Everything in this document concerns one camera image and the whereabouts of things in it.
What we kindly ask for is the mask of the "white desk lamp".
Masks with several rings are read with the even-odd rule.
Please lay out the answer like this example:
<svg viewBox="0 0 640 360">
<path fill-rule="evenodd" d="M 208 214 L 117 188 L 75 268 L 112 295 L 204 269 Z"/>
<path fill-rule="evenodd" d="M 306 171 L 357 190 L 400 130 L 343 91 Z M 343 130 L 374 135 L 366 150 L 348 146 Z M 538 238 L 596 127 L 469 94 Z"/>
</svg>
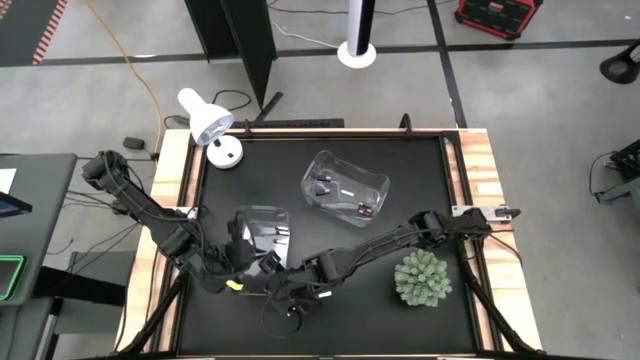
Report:
<svg viewBox="0 0 640 360">
<path fill-rule="evenodd" d="M 207 103 L 194 89 L 183 88 L 177 95 L 189 114 L 189 129 L 197 145 L 205 148 L 208 161 L 218 169 L 235 167 L 243 158 L 240 140 L 226 132 L 234 124 L 234 115 L 224 107 Z"/>
</svg>

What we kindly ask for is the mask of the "green artificial potted plant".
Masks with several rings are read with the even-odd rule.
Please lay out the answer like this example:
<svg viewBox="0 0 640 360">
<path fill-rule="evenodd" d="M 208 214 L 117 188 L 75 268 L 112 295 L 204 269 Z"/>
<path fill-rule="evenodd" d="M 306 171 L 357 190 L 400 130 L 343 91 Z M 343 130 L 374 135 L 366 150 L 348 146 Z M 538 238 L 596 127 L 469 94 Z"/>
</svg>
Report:
<svg viewBox="0 0 640 360">
<path fill-rule="evenodd" d="M 452 291 L 447 267 L 433 252 L 410 253 L 395 266 L 396 293 L 408 306 L 437 307 Z"/>
</svg>

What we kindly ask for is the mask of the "black tablet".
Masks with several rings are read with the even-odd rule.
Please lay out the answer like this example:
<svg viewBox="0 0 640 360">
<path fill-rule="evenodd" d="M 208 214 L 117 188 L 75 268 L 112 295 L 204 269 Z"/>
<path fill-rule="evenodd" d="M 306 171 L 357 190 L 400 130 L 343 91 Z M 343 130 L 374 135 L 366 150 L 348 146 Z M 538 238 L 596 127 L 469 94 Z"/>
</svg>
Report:
<svg viewBox="0 0 640 360">
<path fill-rule="evenodd" d="M 0 218 L 31 213 L 32 209 L 31 204 L 0 191 Z"/>
</svg>

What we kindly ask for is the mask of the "green framed tablet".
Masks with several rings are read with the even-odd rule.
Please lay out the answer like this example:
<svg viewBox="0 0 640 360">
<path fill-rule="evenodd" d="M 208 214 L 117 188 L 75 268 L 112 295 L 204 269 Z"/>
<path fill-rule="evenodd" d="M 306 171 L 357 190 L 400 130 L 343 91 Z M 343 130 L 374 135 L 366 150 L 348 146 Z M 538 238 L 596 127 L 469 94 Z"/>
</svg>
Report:
<svg viewBox="0 0 640 360">
<path fill-rule="evenodd" d="M 0 301 L 13 296 L 26 264 L 23 255 L 0 255 Z"/>
</svg>

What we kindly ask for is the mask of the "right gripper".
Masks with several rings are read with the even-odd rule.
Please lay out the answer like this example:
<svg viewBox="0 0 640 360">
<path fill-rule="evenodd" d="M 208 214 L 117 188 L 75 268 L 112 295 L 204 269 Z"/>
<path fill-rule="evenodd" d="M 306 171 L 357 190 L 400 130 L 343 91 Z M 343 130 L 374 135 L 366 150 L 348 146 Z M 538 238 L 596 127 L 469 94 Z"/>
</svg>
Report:
<svg viewBox="0 0 640 360">
<path fill-rule="evenodd" d="M 281 274 L 272 274 L 264 281 L 264 291 L 270 293 L 266 304 L 279 308 L 283 313 L 306 313 L 311 307 L 321 304 L 317 295 L 327 289 L 328 283 L 314 270 L 288 269 Z"/>
</svg>

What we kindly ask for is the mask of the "black partition panel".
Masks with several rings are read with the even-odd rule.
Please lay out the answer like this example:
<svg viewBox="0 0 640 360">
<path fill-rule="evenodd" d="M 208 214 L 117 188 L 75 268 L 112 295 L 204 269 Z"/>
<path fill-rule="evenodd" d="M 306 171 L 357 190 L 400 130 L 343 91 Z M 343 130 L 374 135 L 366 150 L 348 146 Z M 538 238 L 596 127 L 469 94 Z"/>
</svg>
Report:
<svg viewBox="0 0 640 360">
<path fill-rule="evenodd" d="M 282 98 L 265 99 L 273 62 L 277 59 L 267 0 L 184 0 L 206 60 L 242 59 L 260 108 L 256 120 L 266 119 Z"/>
</svg>

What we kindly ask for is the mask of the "black orange striped mat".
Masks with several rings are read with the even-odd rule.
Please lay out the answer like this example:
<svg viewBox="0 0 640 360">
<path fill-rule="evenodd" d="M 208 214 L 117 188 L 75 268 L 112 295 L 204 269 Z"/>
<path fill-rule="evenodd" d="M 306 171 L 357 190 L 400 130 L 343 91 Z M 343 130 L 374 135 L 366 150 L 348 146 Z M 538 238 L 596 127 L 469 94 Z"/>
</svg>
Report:
<svg viewBox="0 0 640 360">
<path fill-rule="evenodd" d="M 0 67 L 39 65 L 69 0 L 0 0 Z"/>
</svg>

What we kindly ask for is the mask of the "clear plastic bin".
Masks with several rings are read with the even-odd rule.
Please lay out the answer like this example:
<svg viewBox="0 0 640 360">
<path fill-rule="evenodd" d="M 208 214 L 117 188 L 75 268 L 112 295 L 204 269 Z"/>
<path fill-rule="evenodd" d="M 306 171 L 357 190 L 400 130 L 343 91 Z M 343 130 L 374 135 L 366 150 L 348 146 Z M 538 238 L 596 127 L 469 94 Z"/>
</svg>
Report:
<svg viewBox="0 0 640 360">
<path fill-rule="evenodd" d="M 333 180 L 317 181 L 314 179 L 316 174 L 329 175 Z M 386 200 L 390 185 L 388 176 L 369 172 L 336 157 L 328 150 L 316 154 L 300 183 L 304 198 L 310 206 L 358 228 L 367 227 L 376 218 Z M 316 188 L 328 188 L 330 193 L 315 196 Z M 341 194 L 340 190 L 353 192 L 355 196 Z M 372 211 L 374 216 L 361 216 L 358 213 L 360 203 L 372 207 L 372 210 L 365 211 Z"/>
<path fill-rule="evenodd" d="M 240 238 L 253 242 L 256 247 L 255 260 L 251 266 L 238 277 L 238 280 L 242 284 L 249 284 L 254 280 L 262 280 L 270 275 L 262 272 L 258 265 L 261 257 L 269 251 L 275 251 L 280 256 L 283 270 L 285 270 L 287 268 L 291 238 L 288 212 L 284 208 L 272 206 L 243 206 L 236 213 L 236 219 L 239 221 L 236 228 Z M 286 227 L 290 230 L 290 234 L 277 235 L 275 231 L 276 227 Z M 273 241 L 276 239 L 288 239 L 289 244 L 274 244 Z"/>
</svg>

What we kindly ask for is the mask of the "silver mounting bracket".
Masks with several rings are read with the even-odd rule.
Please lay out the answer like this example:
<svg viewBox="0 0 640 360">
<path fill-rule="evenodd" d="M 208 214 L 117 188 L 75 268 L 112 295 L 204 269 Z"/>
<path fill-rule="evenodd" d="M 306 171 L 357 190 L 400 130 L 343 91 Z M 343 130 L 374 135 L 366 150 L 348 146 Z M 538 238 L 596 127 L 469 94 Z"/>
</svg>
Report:
<svg viewBox="0 0 640 360">
<path fill-rule="evenodd" d="M 460 216 L 470 209 L 478 209 L 489 222 L 511 222 L 521 214 L 521 210 L 507 205 L 455 205 L 451 207 L 454 216 Z"/>
</svg>

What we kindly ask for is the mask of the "gray desk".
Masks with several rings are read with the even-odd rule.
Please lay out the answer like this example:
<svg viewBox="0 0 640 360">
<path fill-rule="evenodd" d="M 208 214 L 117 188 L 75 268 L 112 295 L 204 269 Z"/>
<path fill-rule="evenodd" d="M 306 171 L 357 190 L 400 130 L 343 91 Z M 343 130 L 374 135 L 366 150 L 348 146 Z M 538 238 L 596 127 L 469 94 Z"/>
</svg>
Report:
<svg viewBox="0 0 640 360">
<path fill-rule="evenodd" d="M 16 171 L 10 194 L 32 205 L 28 214 L 0 219 L 0 255 L 26 258 L 13 296 L 0 306 L 20 306 L 32 297 L 76 161 L 70 153 L 0 156 L 0 169 Z"/>
</svg>

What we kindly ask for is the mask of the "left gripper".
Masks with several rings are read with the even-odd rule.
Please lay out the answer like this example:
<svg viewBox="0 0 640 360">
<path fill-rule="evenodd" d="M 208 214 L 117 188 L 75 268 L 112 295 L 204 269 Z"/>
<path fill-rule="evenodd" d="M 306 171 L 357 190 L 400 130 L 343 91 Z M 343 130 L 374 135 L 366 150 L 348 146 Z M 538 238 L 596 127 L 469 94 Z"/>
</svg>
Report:
<svg viewBox="0 0 640 360">
<path fill-rule="evenodd" d="M 246 271 L 256 257 L 255 244 L 248 240 L 231 241 L 224 245 L 215 245 L 212 255 L 212 276 L 215 278 L 213 294 L 226 287 L 226 281 Z M 275 251 L 265 253 L 258 262 L 265 274 L 281 272 L 281 258 Z"/>
</svg>

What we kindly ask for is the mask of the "wooden table border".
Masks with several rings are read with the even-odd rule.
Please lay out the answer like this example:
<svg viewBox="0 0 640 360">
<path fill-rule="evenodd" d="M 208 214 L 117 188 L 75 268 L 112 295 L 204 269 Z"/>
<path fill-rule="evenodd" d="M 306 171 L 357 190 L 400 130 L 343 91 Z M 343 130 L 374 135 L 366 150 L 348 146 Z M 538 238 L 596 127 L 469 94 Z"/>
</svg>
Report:
<svg viewBox="0 0 640 360">
<path fill-rule="evenodd" d="M 445 161 L 457 202 L 472 205 L 504 204 L 502 186 L 489 135 L 484 129 L 417 128 L 407 137 L 398 128 L 258 128 L 252 137 L 244 137 L 244 130 L 233 129 L 231 135 L 247 143 L 267 140 L 302 141 L 328 138 L 382 141 L 390 136 L 416 139 L 427 135 L 446 136 Z M 185 130 L 169 130 L 160 148 L 159 168 L 151 187 L 152 197 L 162 205 L 176 206 L 179 196 L 193 204 L 195 181 L 202 174 L 204 151 L 190 144 Z M 473 259 L 472 270 L 481 275 L 497 308 L 509 325 L 529 345 L 539 348 L 541 341 L 531 306 L 522 263 L 518 260 L 516 240 L 511 225 L 495 224 L 495 239 L 486 243 L 481 259 Z M 177 273 L 167 260 L 157 254 L 149 231 L 142 231 L 128 282 L 127 303 L 123 308 L 116 338 L 116 349 L 128 345 L 139 332 L 150 311 L 156 309 L 161 292 L 171 285 Z"/>
</svg>

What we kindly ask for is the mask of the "black floor stand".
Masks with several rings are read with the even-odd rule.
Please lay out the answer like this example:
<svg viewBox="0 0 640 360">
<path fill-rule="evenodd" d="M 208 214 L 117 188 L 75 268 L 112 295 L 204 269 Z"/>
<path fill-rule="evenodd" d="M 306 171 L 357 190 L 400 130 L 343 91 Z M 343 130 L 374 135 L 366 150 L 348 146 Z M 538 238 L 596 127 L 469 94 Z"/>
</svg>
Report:
<svg viewBox="0 0 640 360">
<path fill-rule="evenodd" d="M 640 39 L 599 65 L 600 73 L 617 84 L 631 84 L 640 75 Z"/>
</svg>

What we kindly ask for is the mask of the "white pole stand base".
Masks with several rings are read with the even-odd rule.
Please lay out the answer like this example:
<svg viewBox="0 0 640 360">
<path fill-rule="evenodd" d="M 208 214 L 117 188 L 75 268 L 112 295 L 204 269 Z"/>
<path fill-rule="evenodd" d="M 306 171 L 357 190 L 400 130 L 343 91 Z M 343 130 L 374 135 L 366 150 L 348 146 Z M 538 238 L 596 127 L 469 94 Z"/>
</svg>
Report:
<svg viewBox="0 0 640 360">
<path fill-rule="evenodd" d="M 337 50 L 339 61 L 352 69 L 373 64 L 376 49 L 371 44 L 375 0 L 349 0 L 347 39 Z"/>
</svg>

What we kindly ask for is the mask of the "black neighbouring robot station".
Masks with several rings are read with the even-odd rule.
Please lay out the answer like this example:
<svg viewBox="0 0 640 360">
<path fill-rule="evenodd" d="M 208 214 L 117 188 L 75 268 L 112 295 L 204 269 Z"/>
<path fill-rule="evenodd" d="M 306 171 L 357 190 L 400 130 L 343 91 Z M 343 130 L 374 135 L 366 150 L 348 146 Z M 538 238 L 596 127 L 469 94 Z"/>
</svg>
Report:
<svg viewBox="0 0 640 360">
<path fill-rule="evenodd" d="M 630 198 L 634 206 L 640 211 L 640 139 L 632 142 L 618 151 L 602 154 L 608 155 L 614 169 L 621 175 L 622 182 L 611 188 L 593 192 L 589 185 L 589 192 L 600 204 L 610 203 L 621 198 Z"/>
</svg>

